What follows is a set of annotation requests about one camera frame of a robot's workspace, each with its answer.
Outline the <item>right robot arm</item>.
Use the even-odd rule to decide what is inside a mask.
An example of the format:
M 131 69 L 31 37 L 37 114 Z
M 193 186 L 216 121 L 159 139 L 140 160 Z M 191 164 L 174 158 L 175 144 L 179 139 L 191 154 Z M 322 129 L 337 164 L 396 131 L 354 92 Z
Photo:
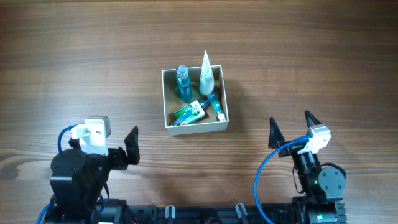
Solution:
M 290 203 L 264 204 L 262 209 L 274 223 L 346 223 L 345 205 L 341 203 L 346 172 L 331 162 L 320 163 L 317 156 L 329 143 L 331 131 L 308 110 L 305 119 L 310 138 L 278 152 L 279 157 L 292 158 L 292 173 L 300 181 L 301 196 L 293 197 Z

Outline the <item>white lotion tube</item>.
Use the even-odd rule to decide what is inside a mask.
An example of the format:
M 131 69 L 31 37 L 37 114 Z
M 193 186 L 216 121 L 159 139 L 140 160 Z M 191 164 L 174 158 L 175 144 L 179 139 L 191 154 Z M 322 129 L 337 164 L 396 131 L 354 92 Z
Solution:
M 212 94 L 214 85 L 215 80 L 210 64 L 210 59 L 208 57 L 207 51 L 205 51 L 200 74 L 200 93 L 206 96 Z

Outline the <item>teal toothpaste tube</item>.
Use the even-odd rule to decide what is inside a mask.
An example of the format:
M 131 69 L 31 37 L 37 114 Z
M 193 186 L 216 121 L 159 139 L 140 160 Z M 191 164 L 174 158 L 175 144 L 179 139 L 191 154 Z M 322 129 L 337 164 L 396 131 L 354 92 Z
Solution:
M 215 111 L 217 121 L 226 121 L 226 116 L 221 109 L 221 105 L 218 101 L 218 94 L 217 92 L 213 92 L 212 94 L 208 95 L 208 99 Z

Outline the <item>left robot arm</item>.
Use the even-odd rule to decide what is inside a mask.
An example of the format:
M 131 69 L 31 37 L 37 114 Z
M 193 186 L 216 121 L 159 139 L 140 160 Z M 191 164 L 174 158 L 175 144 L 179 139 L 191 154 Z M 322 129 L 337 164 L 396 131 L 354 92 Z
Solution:
M 50 185 L 53 195 L 36 223 L 137 223 L 125 200 L 111 199 L 107 181 L 111 170 L 126 170 L 140 160 L 137 126 L 125 137 L 125 148 L 103 146 L 90 153 L 83 138 L 94 133 L 84 126 L 67 128 L 73 133 L 70 148 L 60 149 L 52 159 Z

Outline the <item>blue mouthwash bottle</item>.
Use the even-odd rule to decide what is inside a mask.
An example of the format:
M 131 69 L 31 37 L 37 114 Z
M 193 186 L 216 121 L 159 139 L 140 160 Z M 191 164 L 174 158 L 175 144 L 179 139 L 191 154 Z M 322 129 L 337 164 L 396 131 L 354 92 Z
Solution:
M 188 68 L 185 65 L 179 65 L 176 69 L 175 76 L 180 99 L 185 103 L 190 103 L 192 101 L 192 92 Z

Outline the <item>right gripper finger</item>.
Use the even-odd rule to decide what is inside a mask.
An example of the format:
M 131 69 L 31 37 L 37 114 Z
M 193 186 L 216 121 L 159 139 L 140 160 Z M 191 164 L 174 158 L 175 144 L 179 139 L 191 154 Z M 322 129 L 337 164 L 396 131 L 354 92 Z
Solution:
M 314 115 L 309 110 L 305 111 L 305 119 L 306 119 L 308 128 L 321 124 L 321 122 L 319 120 L 317 120 L 316 117 L 314 117 Z
M 270 122 L 270 133 L 269 133 L 269 143 L 268 148 L 278 148 L 285 143 L 284 136 L 277 125 L 275 119 L 271 116 Z

